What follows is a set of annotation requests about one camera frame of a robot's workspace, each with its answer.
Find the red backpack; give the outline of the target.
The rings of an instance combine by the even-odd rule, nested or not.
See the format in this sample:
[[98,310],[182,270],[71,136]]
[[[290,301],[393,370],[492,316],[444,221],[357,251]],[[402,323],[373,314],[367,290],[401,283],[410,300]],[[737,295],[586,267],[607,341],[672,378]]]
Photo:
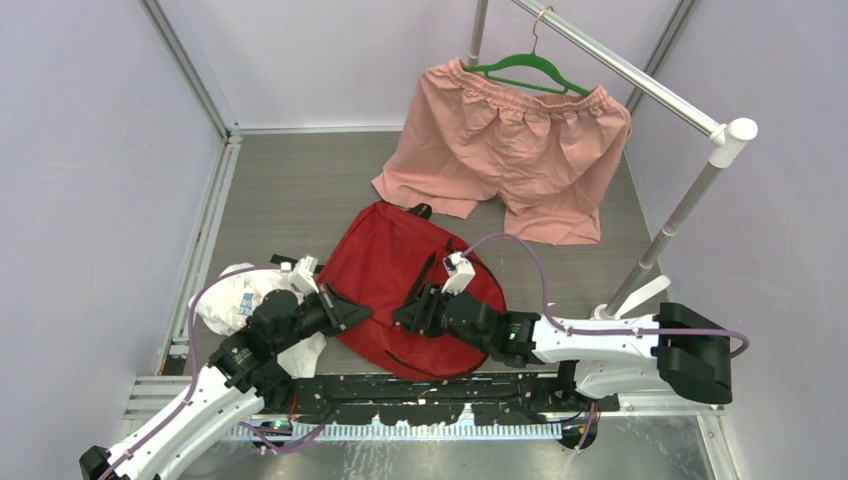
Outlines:
[[371,309],[369,318],[341,333],[341,342],[370,363],[408,381],[440,381],[472,373],[488,359],[449,335],[427,337],[396,324],[393,314],[441,285],[444,259],[467,242],[429,220],[420,204],[405,210],[386,202],[363,209],[320,271],[342,298]]

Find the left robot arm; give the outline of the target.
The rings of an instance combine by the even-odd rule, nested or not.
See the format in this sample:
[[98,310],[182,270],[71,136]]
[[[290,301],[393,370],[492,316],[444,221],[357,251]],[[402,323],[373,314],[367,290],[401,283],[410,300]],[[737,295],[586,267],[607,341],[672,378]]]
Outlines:
[[328,284],[303,299],[288,290],[270,292],[179,396],[123,441],[83,453],[83,478],[178,478],[239,423],[288,406],[292,377],[279,364],[280,353],[316,333],[344,333],[372,314]]

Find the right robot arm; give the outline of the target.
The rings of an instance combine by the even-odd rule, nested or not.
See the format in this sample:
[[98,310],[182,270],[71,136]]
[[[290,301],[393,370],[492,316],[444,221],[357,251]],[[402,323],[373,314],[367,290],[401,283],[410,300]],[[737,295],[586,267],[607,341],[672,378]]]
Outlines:
[[554,386],[558,403],[571,411],[592,399],[654,390],[703,404],[733,400],[734,332],[679,303],[634,318],[567,319],[499,311],[469,292],[425,285],[392,318],[412,334],[454,338],[513,368],[574,363]]

